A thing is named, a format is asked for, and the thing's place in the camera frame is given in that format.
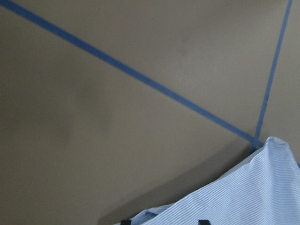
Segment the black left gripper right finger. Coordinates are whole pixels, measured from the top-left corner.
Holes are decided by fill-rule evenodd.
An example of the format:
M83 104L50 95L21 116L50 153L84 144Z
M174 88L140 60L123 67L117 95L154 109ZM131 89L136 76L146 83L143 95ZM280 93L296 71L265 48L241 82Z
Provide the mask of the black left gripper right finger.
M209 220L198 220L199 225L210 225Z

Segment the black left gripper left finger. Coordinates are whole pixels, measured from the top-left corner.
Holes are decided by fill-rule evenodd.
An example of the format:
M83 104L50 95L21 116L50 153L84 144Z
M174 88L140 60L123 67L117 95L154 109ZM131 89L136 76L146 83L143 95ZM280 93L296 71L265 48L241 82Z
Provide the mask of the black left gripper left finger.
M122 221L120 222L120 225L131 225L131 220L130 220L130 219L122 220Z

